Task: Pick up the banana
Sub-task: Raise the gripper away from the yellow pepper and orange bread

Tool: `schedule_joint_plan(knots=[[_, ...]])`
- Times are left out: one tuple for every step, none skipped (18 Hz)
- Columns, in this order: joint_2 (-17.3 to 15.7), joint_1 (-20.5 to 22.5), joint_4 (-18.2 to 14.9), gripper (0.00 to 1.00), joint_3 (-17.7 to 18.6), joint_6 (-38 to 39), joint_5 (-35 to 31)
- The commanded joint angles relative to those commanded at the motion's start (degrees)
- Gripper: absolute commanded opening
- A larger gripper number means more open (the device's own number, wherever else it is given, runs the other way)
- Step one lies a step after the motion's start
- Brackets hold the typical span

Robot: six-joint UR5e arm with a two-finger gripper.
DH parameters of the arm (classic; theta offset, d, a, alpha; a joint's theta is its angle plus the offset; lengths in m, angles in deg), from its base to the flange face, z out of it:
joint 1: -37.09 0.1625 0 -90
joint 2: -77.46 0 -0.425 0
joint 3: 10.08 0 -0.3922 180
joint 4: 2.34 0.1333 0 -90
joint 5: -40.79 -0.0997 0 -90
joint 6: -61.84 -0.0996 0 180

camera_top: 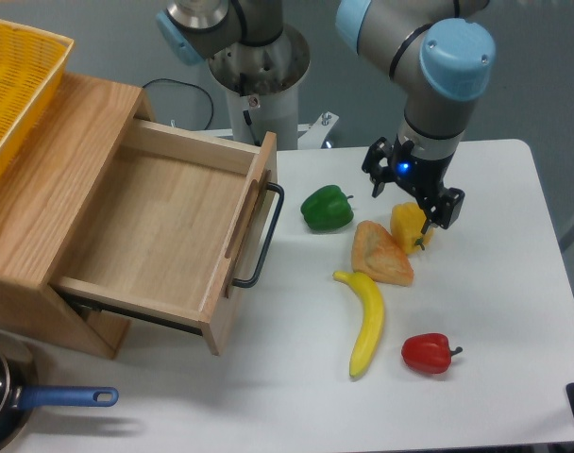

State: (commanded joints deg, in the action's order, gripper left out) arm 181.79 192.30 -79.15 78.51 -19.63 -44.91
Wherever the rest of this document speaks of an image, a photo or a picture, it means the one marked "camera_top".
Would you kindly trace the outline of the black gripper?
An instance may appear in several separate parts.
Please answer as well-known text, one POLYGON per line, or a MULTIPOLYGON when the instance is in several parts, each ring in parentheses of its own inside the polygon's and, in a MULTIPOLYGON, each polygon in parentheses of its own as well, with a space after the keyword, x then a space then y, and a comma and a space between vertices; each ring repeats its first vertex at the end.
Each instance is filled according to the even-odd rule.
POLYGON ((386 184, 396 182, 416 200, 426 216, 421 227, 425 235, 431 227, 448 229, 458 219, 465 192, 444 185, 454 154, 429 159, 425 150, 420 156, 415 154, 417 150, 411 140, 396 138, 392 146, 385 137, 379 137, 367 149, 362 170, 373 184, 373 197, 378 197, 386 184))

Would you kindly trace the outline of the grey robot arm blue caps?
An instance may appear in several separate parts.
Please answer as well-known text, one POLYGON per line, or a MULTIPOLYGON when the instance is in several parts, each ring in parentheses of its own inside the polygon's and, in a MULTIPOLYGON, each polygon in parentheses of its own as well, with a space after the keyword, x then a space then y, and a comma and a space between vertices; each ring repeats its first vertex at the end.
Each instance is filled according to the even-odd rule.
MULTIPOLYGON (((297 89, 310 48, 283 18, 280 1, 171 1, 156 22, 184 64, 206 63, 226 93, 236 140, 268 131, 296 144, 297 89)), ((343 1, 335 26, 344 43, 407 95, 392 141, 368 149, 363 171, 374 193, 395 183, 425 214, 424 228, 448 228, 464 192, 444 177, 496 56, 490 33, 471 16, 482 1, 343 1)))

